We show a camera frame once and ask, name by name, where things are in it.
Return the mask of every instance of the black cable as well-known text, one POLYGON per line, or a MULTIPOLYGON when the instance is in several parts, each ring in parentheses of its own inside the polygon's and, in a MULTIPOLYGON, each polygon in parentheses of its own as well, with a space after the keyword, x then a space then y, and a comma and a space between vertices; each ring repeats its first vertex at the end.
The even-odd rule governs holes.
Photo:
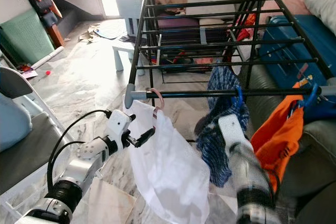
POLYGON ((87 117, 88 115, 94 114, 96 112, 103 112, 105 113, 106 117, 109 118, 111 115, 111 111, 108 110, 93 110, 90 111, 88 113, 86 113, 85 115, 81 116, 79 119, 75 120, 73 123, 71 123, 69 125, 69 127, 66 128, 66 130, 63 132, 62 136, 59 138, 59 140, 57 141, 57 143, 54 146, 54 149, 51 152, 49 161, 48 161, 48 168, 47 168, 47 185, 48 185, 48 191, 51 191, 52 186, 53 186, 53 181, 52 181, 52 171, 53 171, 53 166, 52 166, 52 162, 53 162, 53 157, 55 155, 55 152, 57 150, 57 147, 59 146, 60 142, 62 141, 63 137, 68 133, 68 131, 71 129, 71 127, 73 127, 76 123, 78 123, 80 120, 82 120, 83 118, 87 117))
POLYGON ((265 169, 268 173, 271 173, 271 175, 273 175, 277 181, 277 191, 274 193, 274 200, 277 201, 278 199, 278 195, 279 195, 279 191, 280 191, 280 178, 278 176, 278 174, 274 171, 274 170, 268 170, 268 169, 265 169))
POLYGON ((54 159, 52 160, 52 163, 51 163, 51 167, 53 168, 54 167, 54 164, 55 164, 55 162, 56 162, 56 160, 57 160, 57 157, 59 156, 59 154, 67 147, 67 146, 69 146, 69 145, 71 145, 71 144, 83 144, 83 143, 85 143, 85 142, 83 142, 83 141, 73 141, 73 142, 70 142, 70 143, 67 143, 67 144, 65 144, 65 145, 63 145, 59 150, 58 150, 58 152, 55 154, 55 156, 54 156, 54 159))

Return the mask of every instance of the blue luggage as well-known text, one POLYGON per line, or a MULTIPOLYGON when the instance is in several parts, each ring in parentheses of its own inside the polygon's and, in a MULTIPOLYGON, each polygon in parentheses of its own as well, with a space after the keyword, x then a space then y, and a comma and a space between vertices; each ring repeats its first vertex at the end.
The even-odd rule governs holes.
MULTIPOLYGON (((315 16, 296 15, 299 25, 306 32, 312 44, 316 47, 321 57, 336 76, 336 36, 315 16)), ((270 24, 288 23, 285 16, 275 16, 270 24)), ((296 38, 297 34, 292 27, 268 27, 265 30, 263 40, 279 40, 296 38)), ((311 59, 310 54, 302 43, 292 44, 288 47, 273 52, 285 44, 264 44, 259 50, 262 61, 311 59)), ((306 77, 312 77, 310 84, 326 85, 327 81, 316 63, 296 63, 266 65, 269 73, 280 88, 291 88, 296 82, 306 77)), ((307 108, 306 121, 314 121, 325 118, 336 118, 335 97, 320 98, 316 103, 307 108)))

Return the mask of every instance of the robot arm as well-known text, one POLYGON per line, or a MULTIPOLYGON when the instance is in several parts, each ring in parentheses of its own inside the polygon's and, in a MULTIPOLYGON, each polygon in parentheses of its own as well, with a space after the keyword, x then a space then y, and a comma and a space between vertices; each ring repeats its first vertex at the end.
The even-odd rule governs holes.
POLYGON ((237 193, 237 224, 280 224, 268 175, 261 169, 236 115, 218 120, 237 193))
MULTIPOLYGON (((128 130, 134 119, 135 115, 114 110, 107 125, 108 136, 80 145, 52 190, 16 224, 69 224, 76 206, 105 160, 130 144, 140 147, 155 133, 150 129, 135 140, 128 130)), ((245 139, 237 116, 222 117, 218 123, 237 193, 237 223, 280 224, 273 209, 268 177, 260 168, 250 142, 245 139)))
POLYGON ((16 224, 69 224, 95 173, 108 157, 130 144, 140 147, 155 133, 154 129, 150 129, 135 140, 128 130, 134 119, 135 115, 128 116, 120 110, 114 110, 107 124, 108 136, 97 137, 81 144, 76 156, 69 162, 48 194, 16 224))

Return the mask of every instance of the chair leg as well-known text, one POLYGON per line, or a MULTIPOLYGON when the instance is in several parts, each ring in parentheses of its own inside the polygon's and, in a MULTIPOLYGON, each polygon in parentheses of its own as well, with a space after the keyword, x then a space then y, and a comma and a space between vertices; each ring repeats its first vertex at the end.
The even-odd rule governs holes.
POLYGON ((20 214, 17 210, 15 210, 9 202, 5 202, 3 207, 16 219, 20 219, 22 214, 20 214))
POLYGON ((129 52, 128 53, 128 58, 130 59, 130 60, 133 60, 133 54, 134 54, 134 52, 129 52))
POLYGON ((124 70, 118 50, 113 50, 113 52, 114 52, 115 69, 117 71, 124 70))
MULTIPOLYGON (((141 55, 139 54, 139 59, 138 59, 138 67, 142 67, 142 61, 141 61, 141 55)), ((138 76, 143 76, 145 74, 145 70, 139 69, 136 71, 138 76)))

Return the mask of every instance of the drying rack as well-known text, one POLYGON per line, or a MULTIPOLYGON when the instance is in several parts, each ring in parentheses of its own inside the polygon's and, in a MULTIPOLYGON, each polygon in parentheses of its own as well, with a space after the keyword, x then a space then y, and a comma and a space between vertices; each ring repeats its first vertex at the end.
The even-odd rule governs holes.
MULTIPOLYGON (((150 87, 153 86, 153 69, 160 69, 161 71, 174 71, 174 72, 193 72, 203 71, 204 69, 211 70, 212 67, 218 66, 237 66, 247 65, 247 79, 246 85, 242 89, 243 96, 257 96, 257 95, 309 95, 312 92, 312 88, 300 88, 300 89, 249 89, 249 81, 251 76, 251 69, 253 65, 267 65, 267 64, 297 64, 297 63, 310 63, 317 64, 326 80, 332 80, 334 83, 334 76, 326 63, 323 61, 319 52, 315 49, 314 45, 309 40, 306 33, 298 25, 293 15, 288 11, 282 0, 274 0, 279 9, 261 10, 262 3, 267 0, 222 0, 222 1, 206 1, 197 3, 182 3, 182 4, 166 4, 156 5, 155 0, 143 0, 141 7, 141 16, 139 19, 139 29, 135 42, 134 58, 130 72, 129 84, 127 86, 125 94, 125 106, 129 108, 132 105, 133 100, 145 100, 152 99, 152 104, 155 106, 154 98, 158 96, 151 91, 136 91, 135 90, 135 78, 137 70, 148 69, 150 76, 150 87), (196 7, 196 6, 213 6, 213 5, 232 5, 240 4, 239 9, 236 12, 226 13, 213 13, 213 14, 194 14, 194 15, 180 15, 180 16, 156 16, 156 11, 159 9, 167 8, 184 8, 184 7, 196 7), (285 24, 259 24, 259 18, 261 13, 273 13, 280 12, 287 18, 288 23, 285 24), (249 14, 256 14, 255 24, 252 26, 245 26, 244 23, 249 14), (206 26, 196 27, 174 27, 167 29, 160 29, 158 20, 160 19, 178 19, 178 18, 200 18, 200 17, 216 17, 216 16, 230 16, 234 15, 233 22, 226 24, 225 27, 218 28, 212 24, 206 26), (282 40, 259 40, 258 29, 271 26, 291 26, 297 34, 297 37, 282 40), (251 41, 237 41, 237 35, 243 28, 254 28, 253 39, 251 41), (206 44, 199 39, 189 40, 176 40, 174 34, 181 33, 199 33, 200 29, 207 31, 211 30, 225 30, 228 31, 228 36, 223 38, 211 38, 206 44), (143 35, 147 37, 147 46, 141 46, 141 38, 143 35), (262 44, 281 44, 284 45, 275 50, 282 50, 288 45, 294 43, 302 43, 308 50, 311 59, 297 59, 297 60, 277 60, 277 61, 256 61, 256 46, 262 44), (185 53, 189 53, 189 58, 200 57, 213 57, 218 58, 218 55, 222 55, 228 48, 236 48, 238 55, 242 58, 242 53, 239 50, 241 45, 251 45, 250 58, 248 61, 242 62, 219 62, 209 64, 175 64, 175 65, 161 65, 161 61, 164 57, 170 57, 173 59, 177 56, 181 50, 185 53), (206 51, 206 54, 192 54, 194 51, 206 51), (140 54, 146 54, 149 64, 146 66, 137 66, 137 62, 140 54), (157 56, 157 63, 152 63, 152 56, 157 56)), ((335 95, 336 86, 324 86, 318 88, 317 95, 335 95)), ((195 91, 160 91, 163 98, 199 98, 199 97, 218 97, 218 96, 238 96, 237 90, 195 90, 195 91)))

